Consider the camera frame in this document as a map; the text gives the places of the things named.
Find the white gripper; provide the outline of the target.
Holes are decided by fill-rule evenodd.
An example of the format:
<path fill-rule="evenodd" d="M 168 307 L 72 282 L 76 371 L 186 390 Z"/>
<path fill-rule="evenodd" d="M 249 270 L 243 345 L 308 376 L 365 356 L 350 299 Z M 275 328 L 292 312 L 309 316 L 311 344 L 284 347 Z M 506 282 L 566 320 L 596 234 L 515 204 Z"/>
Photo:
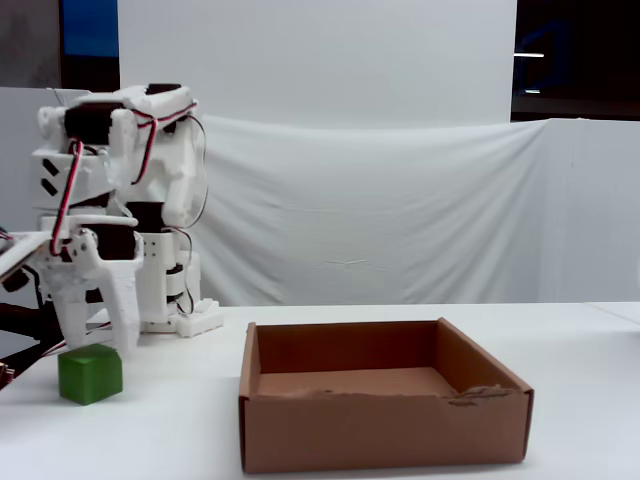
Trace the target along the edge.
<path fill-rule="evenodd" d="M 58 323 L 70 349 L 86 344 L 88 307 L 85 292 L 95 287 L 100 260 L 106 261 L 101 274 L 101 295 L 112 324 L 116 349 L 129 356 L 138 345 L 140 314 L 136 289 L 136 274 L 141 262 L 135 257 L 134 231 L 138 220 L 127 216 L 76 214 L 66 217 L 76 229 L 62 254 L 45 252 L 38 268 L 51 298 Z"/>

